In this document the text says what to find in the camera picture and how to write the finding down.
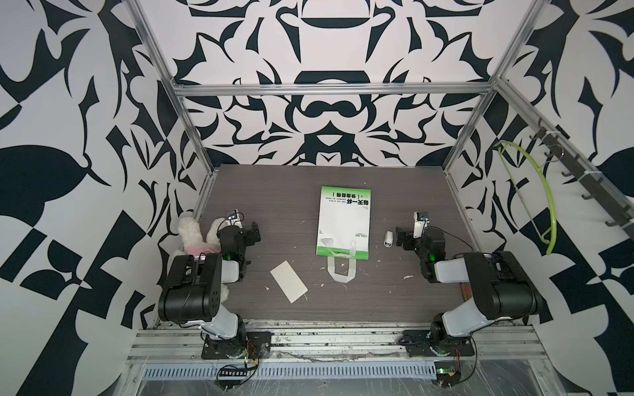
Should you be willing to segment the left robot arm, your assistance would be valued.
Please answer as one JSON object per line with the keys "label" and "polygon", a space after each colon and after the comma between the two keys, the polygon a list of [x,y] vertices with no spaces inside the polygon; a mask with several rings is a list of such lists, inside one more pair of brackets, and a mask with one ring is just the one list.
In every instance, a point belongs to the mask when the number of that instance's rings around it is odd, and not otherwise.
{"label": "left robot arm", "polygon": [[197,328],[210,343],[246,347],[244,321],[230,312],[229,284],[244,280],[246,250],[261,241],[257,223],[249,229],[237,219],[216,219],[204,236],[198,221],[180,219],[184,250],[173,258],[158,301],[158,316],[180,328]]}

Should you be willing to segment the white green paper bag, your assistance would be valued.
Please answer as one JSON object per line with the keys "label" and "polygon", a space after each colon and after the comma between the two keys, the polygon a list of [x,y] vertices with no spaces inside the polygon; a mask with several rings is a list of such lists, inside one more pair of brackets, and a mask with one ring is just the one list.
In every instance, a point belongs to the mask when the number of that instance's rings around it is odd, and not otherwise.
{"label": "white green paper bag", "polygon": [[321,188],[315,253],[326,258],[334,281],[351,282],[357,261],[369,259],[370,217],[371,191]]}

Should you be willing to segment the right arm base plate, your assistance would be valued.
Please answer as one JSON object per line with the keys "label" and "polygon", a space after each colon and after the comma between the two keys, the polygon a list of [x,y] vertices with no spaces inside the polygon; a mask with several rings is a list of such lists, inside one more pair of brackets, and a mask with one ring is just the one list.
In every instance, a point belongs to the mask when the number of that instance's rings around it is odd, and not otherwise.
{"label": "right arm base plate", "polygon": [[433,335],[433,332],[428,329],[405,330],[397,343],[405,347],[410,357],[456,357],[458,355],[471,357],[476,354],[471,338]]}

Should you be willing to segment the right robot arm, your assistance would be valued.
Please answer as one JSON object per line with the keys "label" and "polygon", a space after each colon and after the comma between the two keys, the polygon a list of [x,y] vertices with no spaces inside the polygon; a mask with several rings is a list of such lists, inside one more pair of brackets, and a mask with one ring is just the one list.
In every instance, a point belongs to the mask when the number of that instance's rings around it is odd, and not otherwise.
{"label": "right robot arm", "polygon": [[434,318],[428,336],[431,346],[466,340],[494,323],[539,314],[544,308],[543,297],[511,252],[472,251],[448,259],[445,234],[439,229],[397,228],[396,245],[416,254],[428,282],[471,287],[469,299]]}

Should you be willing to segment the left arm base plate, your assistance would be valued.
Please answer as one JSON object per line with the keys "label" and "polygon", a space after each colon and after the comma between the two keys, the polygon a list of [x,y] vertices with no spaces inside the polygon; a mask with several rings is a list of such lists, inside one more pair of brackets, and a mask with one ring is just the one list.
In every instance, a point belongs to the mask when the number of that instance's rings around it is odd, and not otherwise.
{"label": "left arm base plate", "polygon": [[270,332],[241,333],[236,338],[227,340],[213,339],[207,334],[201,359],[217,361],[263,358],[269,354],[271,344],[272,333]]}

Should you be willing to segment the cream paper receipt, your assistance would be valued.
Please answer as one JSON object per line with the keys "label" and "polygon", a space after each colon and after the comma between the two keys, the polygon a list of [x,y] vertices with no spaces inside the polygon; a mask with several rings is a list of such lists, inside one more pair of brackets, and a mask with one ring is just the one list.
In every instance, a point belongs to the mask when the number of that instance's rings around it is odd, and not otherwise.
{"label": "cream paper receipt", "polygon": [[290,304],[303,297],[308,288],[288,261],[284,261],[270,271],[270,274],[287,297]]}

